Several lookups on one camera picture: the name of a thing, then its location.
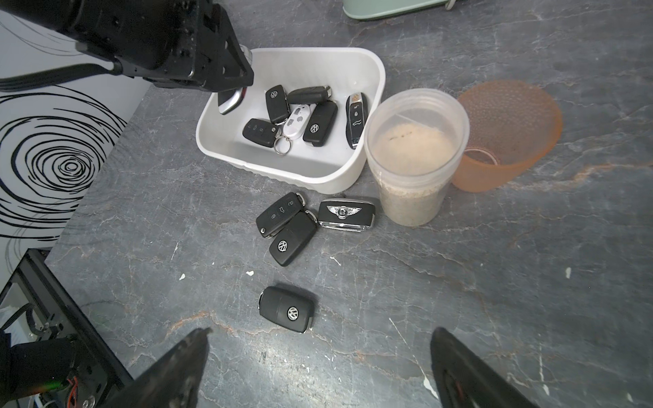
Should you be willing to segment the round cork coaster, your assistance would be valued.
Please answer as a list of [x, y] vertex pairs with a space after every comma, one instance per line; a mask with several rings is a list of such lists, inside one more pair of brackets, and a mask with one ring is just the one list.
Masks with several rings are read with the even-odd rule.
[[469, 142], [452, 183], [483, 192], [525, 173], [557, 144], [562, 112], [541, 88], [516, 80], [481, 83], [457, 101], [466, 110]]

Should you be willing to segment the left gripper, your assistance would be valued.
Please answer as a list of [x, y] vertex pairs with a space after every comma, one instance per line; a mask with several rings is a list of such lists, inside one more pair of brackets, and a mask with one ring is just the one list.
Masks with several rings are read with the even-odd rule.
[[225, 8], [214, 1], [173, 1], [171, 48], [147, 74], [159, 88], [219, 93], [253, 85], [254, 73]]

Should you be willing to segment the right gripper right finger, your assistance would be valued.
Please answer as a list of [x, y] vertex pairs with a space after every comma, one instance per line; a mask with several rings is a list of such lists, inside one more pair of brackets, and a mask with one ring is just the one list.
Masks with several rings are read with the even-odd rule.
[[537, 408], [447, 329], [435, 328], [430, 353], [442, 406]]

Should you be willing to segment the white car key fob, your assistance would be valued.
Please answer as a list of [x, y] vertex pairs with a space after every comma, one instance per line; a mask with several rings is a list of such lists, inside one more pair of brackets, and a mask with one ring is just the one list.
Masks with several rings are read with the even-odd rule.
[[281, 126], [281, 132], [273, 147], [277, 155], [287, 155], [292, 149], [292, 143], [303, 136], [315, 107], [316, 104], [297, 105], [291, 112], [287, 121]]

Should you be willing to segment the black VW flip key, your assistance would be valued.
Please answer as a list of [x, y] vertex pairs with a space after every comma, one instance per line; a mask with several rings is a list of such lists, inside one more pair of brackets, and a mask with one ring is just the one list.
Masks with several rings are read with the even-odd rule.
[[296, 214], [270, 244], [269, 250], [273, 260], [282, 267], [290, 265], [317, 230], [317, 218], [311, 210]]

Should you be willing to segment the black key bottom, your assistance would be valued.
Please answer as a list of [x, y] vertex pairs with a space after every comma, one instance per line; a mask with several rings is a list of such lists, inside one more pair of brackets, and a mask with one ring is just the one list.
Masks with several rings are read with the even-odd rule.
[[278, 125], [252, 118], [246, 123], [241, 134], [245, 139], [259, 146], [273, 148], [280, 132], [281, 128]]

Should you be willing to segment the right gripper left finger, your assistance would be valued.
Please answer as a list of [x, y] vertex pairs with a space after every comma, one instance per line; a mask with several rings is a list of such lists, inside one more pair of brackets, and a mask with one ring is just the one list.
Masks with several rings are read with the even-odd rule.
[[103, 406], [196, 407], [211, 333], [210, 328], [193, 330]]

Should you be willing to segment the beige cylindrical cup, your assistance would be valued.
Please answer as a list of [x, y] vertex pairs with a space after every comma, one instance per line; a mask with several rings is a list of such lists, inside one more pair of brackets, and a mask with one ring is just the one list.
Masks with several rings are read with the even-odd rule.
[[407, 227], [428, 224], [440, 211], [469, 135], [466, 110], [440, 90], [410, 89], [381, 103], [363, 139], [385, 215]]

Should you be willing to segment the black chrome Bentley key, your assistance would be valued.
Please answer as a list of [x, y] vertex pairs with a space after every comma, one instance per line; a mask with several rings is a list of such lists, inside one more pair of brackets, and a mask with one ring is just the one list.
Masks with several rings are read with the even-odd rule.
[[362, 232], [372, 228], [376, 206], [369, 201], [329, 198], [321, 202], [318, 223], [321, 227], [337, 231]]

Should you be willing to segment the black key fob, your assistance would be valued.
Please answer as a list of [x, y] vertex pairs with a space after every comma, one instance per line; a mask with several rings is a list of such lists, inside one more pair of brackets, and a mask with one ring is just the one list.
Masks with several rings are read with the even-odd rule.
[[335, 118], [338, 114], [338, 105], [331, 101], [324, 101], [316, 105], [303, 134], [303, 141], [314, 147], [326, 144], [331, 133]]

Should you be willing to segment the long black flip key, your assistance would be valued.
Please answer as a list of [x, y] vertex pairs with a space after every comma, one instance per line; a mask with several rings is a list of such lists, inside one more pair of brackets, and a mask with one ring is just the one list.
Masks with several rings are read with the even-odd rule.
[[367, 97], [364, 93], [353, 93], [346, 102], [346, 139], [352, 150], [360, 142], [368, 116]]

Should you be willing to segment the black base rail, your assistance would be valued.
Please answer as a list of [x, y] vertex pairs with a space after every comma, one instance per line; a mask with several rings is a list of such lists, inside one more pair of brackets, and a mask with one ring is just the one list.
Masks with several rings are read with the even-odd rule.
[[30, 249], [1, 290], [1, 405], [99, 407], [134, 379]]

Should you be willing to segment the mint green toaster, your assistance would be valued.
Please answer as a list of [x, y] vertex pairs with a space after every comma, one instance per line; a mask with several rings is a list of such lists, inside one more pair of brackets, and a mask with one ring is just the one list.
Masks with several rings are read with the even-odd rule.
[[354, 20], [378, 20], [435, 6], [451, 10], [456, 3], [456, 0], [343, 0], [343, 10]]

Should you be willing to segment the white storage box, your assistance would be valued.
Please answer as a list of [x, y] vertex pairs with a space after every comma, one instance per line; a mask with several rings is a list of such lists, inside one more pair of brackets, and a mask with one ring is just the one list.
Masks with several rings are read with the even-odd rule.
[[[275, 180], [322, 194], [352, 187], [366, 163], [363, 139], [348, 141], [349, 102], [365, 100], [372, 112], [385, 86], [385, 68], [373, 52], [360, 48], [269, 48], [253, 50], [253, 86], [232, 112], [221, 114], [212, 95], [196, 129], [197, 146], [207, 156]], [[254, 120], [268, 122], [266, 103], [297, 89], [323, 86], [328, 100], [290, 106], [290, 117], [265, 137]]]

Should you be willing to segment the black flip key with buttons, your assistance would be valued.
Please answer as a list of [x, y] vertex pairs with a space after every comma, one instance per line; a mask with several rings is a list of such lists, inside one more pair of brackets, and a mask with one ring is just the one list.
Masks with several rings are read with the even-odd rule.
[[298, 88], [287, 94], [290, 105], [312, 105], [327, 101], [332, 96], [332, 89], [328, 85]]

